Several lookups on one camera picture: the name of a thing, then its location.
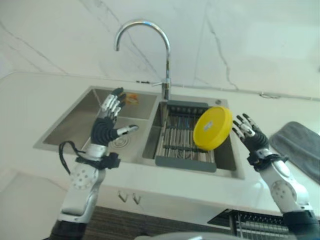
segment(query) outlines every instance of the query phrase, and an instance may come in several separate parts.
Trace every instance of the sink drain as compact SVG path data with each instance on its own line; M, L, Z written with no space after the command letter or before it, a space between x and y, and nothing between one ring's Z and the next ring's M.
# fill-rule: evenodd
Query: sink drain
M114 149L123 149L130 143L130 138L128 135L123 135L121 137L118 137L116 140L111 142L111 146Z

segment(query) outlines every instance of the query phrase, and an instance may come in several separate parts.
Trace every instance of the black cable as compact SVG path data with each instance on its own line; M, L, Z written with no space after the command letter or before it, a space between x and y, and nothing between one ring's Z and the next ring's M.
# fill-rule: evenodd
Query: black cable
M85 151L79 151L77 148L76 148L76 145L73 141L63 141L59 144L59 158L60 158L60 161L61 161L61 164L62 166L64 167L64 169L66 170L66 172L70 175L70 170L69 170L69 167L67 165L67 162L64 158L64 147L66 144L70 144L70 146L72 147L74 153L78 156L78 157L81 157L81 155L79 155L79 153L86 153Z

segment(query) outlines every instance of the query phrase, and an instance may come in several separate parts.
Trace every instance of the yellow plate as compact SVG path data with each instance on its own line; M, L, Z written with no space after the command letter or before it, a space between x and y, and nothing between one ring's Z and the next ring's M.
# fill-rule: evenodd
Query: yellow plate
M193 141L202 150L213 150L226 140L231 127L231 111L223 106L211 107L196 123L193 130Z

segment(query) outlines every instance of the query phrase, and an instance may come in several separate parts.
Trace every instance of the dish rack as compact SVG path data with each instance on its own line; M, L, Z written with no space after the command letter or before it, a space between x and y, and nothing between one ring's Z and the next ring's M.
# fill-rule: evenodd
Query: dish rack
M217 170L213 150L201 150L193 141L194 127L208 108L207 103L168 101L155 153L157 166L212 173Z
M282 216L225 210L208 224L229 227L231 234L248 240L282 240L291 238Z

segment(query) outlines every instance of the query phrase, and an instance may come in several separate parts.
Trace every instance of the stainless steel sink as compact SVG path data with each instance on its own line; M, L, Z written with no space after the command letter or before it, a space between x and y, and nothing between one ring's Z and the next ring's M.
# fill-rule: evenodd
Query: stainless steel sink
M90 143L91 127L98 115L100 105L111 91L112 89L109 88L89 88L40 138L34 147L58 152L58 145L61 142L71 140L78 149L85 150ZM160 94L138 91L133 92L133 94L136 94L137 102L127 104L122 109L115 127L138 125L139 130L110 143L108 150L118 153L122 162L156 166L157 156L161 156L159 149L163 148L161 139L169 114L168 106L166 102L162 102ZM192 105L206 103L207 106L228 106L227 101L223 99L180 95L171 95L171 99L174 101L187 101ZM67 147L65 151L73 153ZM213 173L203 172L205 174L232 178L240 177L230 137L210 154L212 156L211 160L199 157L200 153L194 154L193 157L189 158L186 153L183 156L186 161L203 162L207 166L214 163L216 171ZM198 171L190 167L186 167L183 170Z

